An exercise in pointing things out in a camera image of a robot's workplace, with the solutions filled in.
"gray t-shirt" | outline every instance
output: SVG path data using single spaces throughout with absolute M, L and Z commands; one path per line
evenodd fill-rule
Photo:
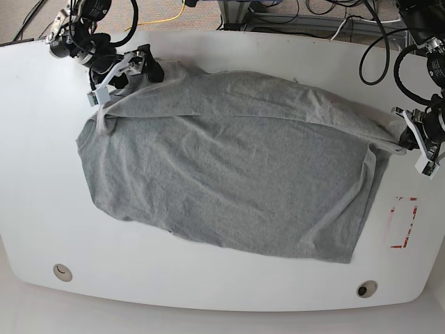
M 349 263 L 404 153 L 389 132 L 314 88 L 161 64 L 163 83 L 132 77 L 78 138 L 95 205 L 191 241 Z

